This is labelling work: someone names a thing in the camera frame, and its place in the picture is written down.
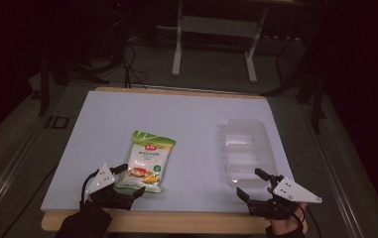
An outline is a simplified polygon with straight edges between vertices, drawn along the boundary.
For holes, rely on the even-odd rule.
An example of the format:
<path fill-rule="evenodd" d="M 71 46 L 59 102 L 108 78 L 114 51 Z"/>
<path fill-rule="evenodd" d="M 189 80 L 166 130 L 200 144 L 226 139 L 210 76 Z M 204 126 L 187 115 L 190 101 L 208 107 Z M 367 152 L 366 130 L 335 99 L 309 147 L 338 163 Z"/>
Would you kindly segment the person's right hand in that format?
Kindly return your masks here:
<path fill-rule="evenodd" d="M 304 233 L 305 210 L 308 207 L 306 202 L 299 202 L 294 214 L 285 220 L 270 220 L 266 228 L 267 238 L 306 238 Z"/>

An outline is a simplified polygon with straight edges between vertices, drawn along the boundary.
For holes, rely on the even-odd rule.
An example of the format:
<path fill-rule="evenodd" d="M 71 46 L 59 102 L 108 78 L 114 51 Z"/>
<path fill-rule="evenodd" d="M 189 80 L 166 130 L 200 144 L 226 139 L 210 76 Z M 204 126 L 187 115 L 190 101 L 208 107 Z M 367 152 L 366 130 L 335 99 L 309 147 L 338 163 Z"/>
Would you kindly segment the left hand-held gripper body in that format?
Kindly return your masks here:
<path fill-rule="evenodd" d="M 85 198 L 89 195 L 95 203 L 108 208 L 130 210 L 133 204 L 131 199 L 126 199 L 123 193 L 119 193 L 114 189 L 116 176 L 106 164 L 94 173 L 90 174 L 84 181 L 79 208 L 83 209 Z"/>

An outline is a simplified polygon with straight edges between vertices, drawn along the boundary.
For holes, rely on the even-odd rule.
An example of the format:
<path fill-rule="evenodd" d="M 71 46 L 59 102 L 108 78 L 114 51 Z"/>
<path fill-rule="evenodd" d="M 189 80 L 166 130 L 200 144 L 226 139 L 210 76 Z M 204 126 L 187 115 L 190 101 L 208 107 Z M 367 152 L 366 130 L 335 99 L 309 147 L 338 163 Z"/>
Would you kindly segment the white metal desk frame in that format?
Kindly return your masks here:
<path fill-rule="evenodd" d="M 244 53 L 249 81 L 258 81 L 253 57 L 261 37 L 263 26 L 268 15 L 268 8 L 264 8 L 259 14 L 257 22 L 247 22 L 210 17 L 185 15 L 183 13 L 184 0 L 179 0 L 177 17 L 177 41 L 172 67 L 172 76 L 179 76 L 182 64 L 182 36 L 183 32 L 249 38 L 251 46 Z"/>

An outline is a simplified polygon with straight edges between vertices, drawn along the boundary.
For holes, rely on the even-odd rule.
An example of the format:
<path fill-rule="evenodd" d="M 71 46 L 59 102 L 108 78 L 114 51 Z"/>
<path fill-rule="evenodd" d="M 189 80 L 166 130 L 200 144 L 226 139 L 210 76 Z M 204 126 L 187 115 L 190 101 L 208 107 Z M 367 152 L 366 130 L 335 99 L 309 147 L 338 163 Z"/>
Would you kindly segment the clear plastic container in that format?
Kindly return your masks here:
<path fill-rule="evenodd" d="M 255 170 L 275 175 L 278 169 L 264 123 L 253 119 L 230 119 L 221 135 L 228 184 L 244 188 L 265 187 L 267 183 L 255 174 Z"/>

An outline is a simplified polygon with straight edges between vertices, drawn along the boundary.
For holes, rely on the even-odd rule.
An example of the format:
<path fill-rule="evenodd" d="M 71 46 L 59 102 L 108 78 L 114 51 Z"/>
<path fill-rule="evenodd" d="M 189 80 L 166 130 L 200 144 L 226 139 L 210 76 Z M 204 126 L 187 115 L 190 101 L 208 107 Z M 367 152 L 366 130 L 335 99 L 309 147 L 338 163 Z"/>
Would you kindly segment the black metal stand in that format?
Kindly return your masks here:
<path fill-rule="evenodd" d="M 296 95 L 297 102 L 300 104 L 306 104 L 310 100 L 313 102 L 311 124 L 317 135 L 320 134 L 319 120 L 325 117 L 321 109 L 323 76 L 322 71 L 316 69 L 315 63 L 311 60 L 310 50 L 315 48 L 315 38 L 318 37 L 318 33 L 319 29 L 312 33 L 301 33 L 300 41 L 306 49 L 299 63 L 281 86 L 261 93 L 262 96 L 272 97 L 298 86 L 300 89 Z"/>
<path fill-rule="evenodd" d="M 76 62 L 73 62 L 71 59 L 66 58 L 65 56 L 58 55 L 66 65 L 69 65 L 72 69 L 75 69 L 77 72 L 86 76 L 90 81 L 95 83 L 106 83 L 106 80 L 103 80 L 94 74 L 90 73 L 87 69 L 84 69 L 82 66 L 78 65 Z M 42 57 L 41 59 L 41 76 L 40 76 L 40 92 L 38 93 L 40 99 L 40 112 L 39 116 L 43 116 L 50 106 L 50 60 L 48 57 Z"/>

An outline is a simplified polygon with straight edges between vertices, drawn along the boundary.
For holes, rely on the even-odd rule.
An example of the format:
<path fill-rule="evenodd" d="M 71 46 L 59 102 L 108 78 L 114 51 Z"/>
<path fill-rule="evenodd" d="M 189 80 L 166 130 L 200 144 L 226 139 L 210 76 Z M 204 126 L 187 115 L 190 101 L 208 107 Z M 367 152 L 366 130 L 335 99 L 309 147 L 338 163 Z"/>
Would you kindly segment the person's left hand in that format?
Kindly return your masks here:
<path fill-rule="evenodd" d="M 108 208 L 108 207 L 103 207 L 103 206 L 101 206 L 101 205 L 95 203 L 94 200 L 92 199 L 92 196 L 91 196 L 91 195 L 89 195 L 89 196 L 87 197 L 87 200 L 86 200 L 86 202 L 84 203 L 84 205 L 85 205 L 85 206 L 93 206 L 93 207 L 97 207 L 97 208 L 99 208 L 99 209 L 102 209 L 102 210 L 103 210 L 104 212 L 106 212 L 106 213 L 109 213 L 109 212 L 111 211 L 110 208 Z"/>

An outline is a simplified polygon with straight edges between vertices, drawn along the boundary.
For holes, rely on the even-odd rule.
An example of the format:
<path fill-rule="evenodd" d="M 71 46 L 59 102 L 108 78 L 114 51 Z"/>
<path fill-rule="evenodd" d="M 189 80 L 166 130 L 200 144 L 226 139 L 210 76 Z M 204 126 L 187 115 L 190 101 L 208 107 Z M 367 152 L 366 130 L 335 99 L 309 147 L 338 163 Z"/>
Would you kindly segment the white table mat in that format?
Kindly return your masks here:
<path fill-rule="evenodd" d="M 163 191 L 146 193 L 136 211 L 244 212 L 229 186 L 222 128 L 231 119 L 263 122 L 277 172 L 291 175 L 279 132 L 264 99 L 91 91 L 87 94 L 58 169 L 42 204 L 44 211 L 76 209 L 84 180 L 103 165 L 123 164 L 139 130 L 176 141 Z"/>

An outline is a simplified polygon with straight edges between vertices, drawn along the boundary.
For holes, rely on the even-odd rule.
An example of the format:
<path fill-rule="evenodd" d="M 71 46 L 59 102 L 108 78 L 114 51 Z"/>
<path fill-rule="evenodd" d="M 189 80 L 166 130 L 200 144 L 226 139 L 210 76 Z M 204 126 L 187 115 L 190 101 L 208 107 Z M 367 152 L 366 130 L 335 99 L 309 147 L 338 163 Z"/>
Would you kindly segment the black floor bracket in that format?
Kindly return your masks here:
<path fill-rule="evenodd" d="M 65 129 L 69 123 L 68 117 L 63 116 L 51 116 L 48 123 L 46 124 L 46 129 Z"/>

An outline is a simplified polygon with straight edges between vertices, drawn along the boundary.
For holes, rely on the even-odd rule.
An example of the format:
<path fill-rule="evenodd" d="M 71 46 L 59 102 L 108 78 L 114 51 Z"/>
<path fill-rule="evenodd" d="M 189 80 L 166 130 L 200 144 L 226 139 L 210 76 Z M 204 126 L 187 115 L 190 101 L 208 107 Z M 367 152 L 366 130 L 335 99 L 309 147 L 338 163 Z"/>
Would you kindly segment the wooden table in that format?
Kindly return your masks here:
<path fill-rule="evenodd" d="M 151 94 L 266 100 L 263 97 L 256 96 L 183 93 L 144 89 L 98 88 L 94 91 L 149 92 Z M 47 231 L 56 231 L 60 228 L 63 220 L 76 211 L 77 208 L 44 211 L 45 215 L 42 226 Z M 132 208 L 130 211 L 115 210 L 112 214 L 114 220 L 109 228 L 115 232 L 258 234 L 263 232 L 268 224 L 263 218 L 250 216 L 248 208 L 244 212 L 136 211 Z"/>

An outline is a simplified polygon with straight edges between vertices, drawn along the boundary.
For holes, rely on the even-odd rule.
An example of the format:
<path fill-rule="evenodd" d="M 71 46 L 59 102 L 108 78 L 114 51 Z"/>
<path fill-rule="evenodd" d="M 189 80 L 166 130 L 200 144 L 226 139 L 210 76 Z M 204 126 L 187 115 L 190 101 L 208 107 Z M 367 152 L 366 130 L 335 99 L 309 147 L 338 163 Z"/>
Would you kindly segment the grey metal floor rail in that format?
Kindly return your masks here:
<path fill-rule="evenodd" d="M 318 131 L 312 123 L 312 106 L 306 104 L 301 111 L 315 147 L 316 169 L 322 172 L 323 183 L 317 190 L 323 203 L 312 206 L 322 237 L 364 238 L 359 212 L 353 204 L 357 190 L 354 147 L 330 106 L 324 105 L 321 110 Z"/>
<path fill-rule="evenodd" d="M 28 152 L 33 140 L 38 136 L 43 126 L 41 123 L 35 124 L 30 131 L 26 134 L 21 144 L 17 147 L 15 154 L 9 160 L 7 166 L 3 169 L 0 175 L 0 202 L 3 199 L 5 193 L 10 187 L 15 174 L 23 162 L 23 159 Z"/>

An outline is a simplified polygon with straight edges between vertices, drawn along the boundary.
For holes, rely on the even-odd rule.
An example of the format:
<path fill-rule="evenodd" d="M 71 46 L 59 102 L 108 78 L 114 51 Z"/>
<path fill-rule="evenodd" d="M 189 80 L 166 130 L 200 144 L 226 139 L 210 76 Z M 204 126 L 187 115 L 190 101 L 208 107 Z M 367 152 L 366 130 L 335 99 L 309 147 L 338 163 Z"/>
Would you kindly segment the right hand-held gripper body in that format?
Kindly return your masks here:
<path fill-rule="evenodd" d="M 261 176 L 271 185 L 272 197 L 266 201 L 247 197 L 247 207 L 252 216 L 285 220 L 293 217 L 300 202 L 322 203 L 322 198 L 295 181 L 283 176 Z"/>

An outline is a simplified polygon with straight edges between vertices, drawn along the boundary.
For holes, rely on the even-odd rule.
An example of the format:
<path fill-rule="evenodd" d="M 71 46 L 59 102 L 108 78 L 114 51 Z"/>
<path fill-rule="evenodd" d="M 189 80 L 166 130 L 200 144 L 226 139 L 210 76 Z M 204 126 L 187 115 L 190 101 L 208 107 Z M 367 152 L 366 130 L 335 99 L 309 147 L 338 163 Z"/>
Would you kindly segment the green and white food packet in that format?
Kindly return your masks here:
<path fill-rule="evenodd" d="M 117 189 L 139 189 L 160 193 L 169 154 L 176 141 L 142 131 L 135 131 L 127 160 L 128 169 L 115 184 Z"/>

